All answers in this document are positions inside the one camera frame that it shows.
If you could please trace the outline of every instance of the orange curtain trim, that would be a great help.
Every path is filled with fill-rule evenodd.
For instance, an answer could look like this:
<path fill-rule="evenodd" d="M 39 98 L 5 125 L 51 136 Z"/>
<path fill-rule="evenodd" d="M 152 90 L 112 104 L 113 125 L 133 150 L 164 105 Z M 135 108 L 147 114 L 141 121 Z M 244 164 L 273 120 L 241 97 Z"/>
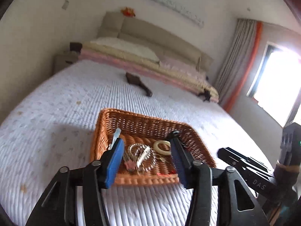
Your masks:
<path fill-rule="evenodd" d="M 240 79 L 238 85 L 236 86 L 236 88 L 234 89 L 232 95 L 230 96 L 229 100 L 227 101 L 227 103 L 224 106 L 224 110 L 229 113 L 230 110 L 233 108 L 238 95 L 240 94 L 240 91 L 243 88 L 243 85 L 246 83 L 246 80 L 249 76 L 249 73 L 253 67 L 254 61 L 255 61 L 255 57 L 257 55 L 258 52 L 258 47 L 259 47 L 259 43 L 260 43 L 260 39 L 261 39 L 261 33 L 262 33 L 262 26 L 263 23 L 261 21 L 258 21 L 256 24 L 256 35 L 255 35 L 255 41 L 254 41 L 254 46 L 251 52 L 251 56 L 246 68 L 246 72 L 244 73 L 244 75 L 242 76 L 242 78 Z"/>

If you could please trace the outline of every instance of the beige ring bangle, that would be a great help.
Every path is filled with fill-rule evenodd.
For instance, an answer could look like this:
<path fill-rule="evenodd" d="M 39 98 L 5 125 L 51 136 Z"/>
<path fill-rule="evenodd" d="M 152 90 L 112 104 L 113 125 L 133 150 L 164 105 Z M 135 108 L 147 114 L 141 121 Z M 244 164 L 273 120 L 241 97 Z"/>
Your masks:
<path fill-rule="evenodd" d="M 170 142 L 165 140 L 158 140 L 154 143 L 154 150 L 157 151 L 160 155 L 171 155 L 171 151 L 165 151 L 160 149 L 159 144 L 165 144 L 170 147 Z"/>

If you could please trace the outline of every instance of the screw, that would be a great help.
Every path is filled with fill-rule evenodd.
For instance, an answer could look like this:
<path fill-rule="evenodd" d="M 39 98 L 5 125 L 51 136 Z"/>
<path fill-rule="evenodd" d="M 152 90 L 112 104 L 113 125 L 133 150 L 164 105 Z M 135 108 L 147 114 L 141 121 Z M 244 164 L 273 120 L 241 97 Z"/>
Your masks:
<path fill-rule="evenodd" d="M 92 162 L 92 166 L 94 166 L 94 167 L 98 167 L 100 165 L 101 165 L 101 161 L 100 160 L 95 160 L 95 161 Z"/>
<path fill-rule="evenodd" d="M 228 172 L 235 172 L 235 168 L 234 167 L 227 167 L 226 168 Z"/>
<path fill-rule="evenodd" d="M 192 162 L 192 164 L 195 165 L 195 166 L 201 166 L 203 164 L 203 162 L 201 162 L 200 160 L 194 160 Z"/>
<path fill-rule="evenodd" d="M 67 172 L 68 170 L 69 170 L 68 167 L 61 167 L 61 168 L 60 168 L 60 173 L 65 173 L 65 172 Z"/>

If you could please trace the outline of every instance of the white quilted bedspread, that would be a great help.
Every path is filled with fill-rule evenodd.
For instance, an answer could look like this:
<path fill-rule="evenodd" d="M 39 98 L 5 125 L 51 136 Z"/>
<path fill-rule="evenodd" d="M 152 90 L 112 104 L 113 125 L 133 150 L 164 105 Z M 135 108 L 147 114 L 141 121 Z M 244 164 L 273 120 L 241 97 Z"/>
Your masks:
<path fill-rule="evenodd" d="M 19 226 L 25 225 L 40 195 L 62 166 L 84 167 L 98 113 L 106 107 L 190 124 L 202 137 L 219 168 L 221 147 L 269 164 L 243 129 L 215 103 L 141 77 L 153 92 L 126 83 L 124 70 L 83 60 L 44 82 L 0 127 L 0 203 Z M 103 190 L 111 225 L 184 225 L 192 190 L 181 185 L 113 186 Z M 211 225 L 216 222 L 213 189 Z M 78 201 L 79 225 L 84 225 Z"/>

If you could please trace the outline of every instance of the pink blanket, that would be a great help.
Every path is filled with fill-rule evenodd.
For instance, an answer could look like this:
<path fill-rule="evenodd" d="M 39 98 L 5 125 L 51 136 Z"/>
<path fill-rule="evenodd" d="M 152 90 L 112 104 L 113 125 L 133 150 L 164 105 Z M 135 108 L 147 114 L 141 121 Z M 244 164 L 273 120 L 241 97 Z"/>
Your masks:
<path fill-rule="evenodd" d="M 110 55 L 105 55 L 100 52 L 95 52 L 95 51 L 83 48 L 81 50 L 79 60 L 83 60 L 83 59 L 89 59 L 94 62 L 109 64 L 109 65 L 115 66 L 117 68 L 122 68 L 131 73 L 138 73 L 140 75 L 164 82 L 165 84 L 173 85 L 175 87 L 181 88 L 185 91 L 189 91 L 196 95 L 199 94 L 199 90 L 197 90 L 191 86 L 187 86 L 187 84 L 185 84 L 177 79 L 162 75 L 162 74 L 154 72 L 154 71 L 151 71 L 147 68 L 144 68 L 140 65 L 134 64 L 132 62 L 127 62 L 122 59 L 114 58 L 113 56 L 110 56 Z M 218 102 L 218 100 L 214 99 L 214 98 L 211 98 L 211 101 Z"/>

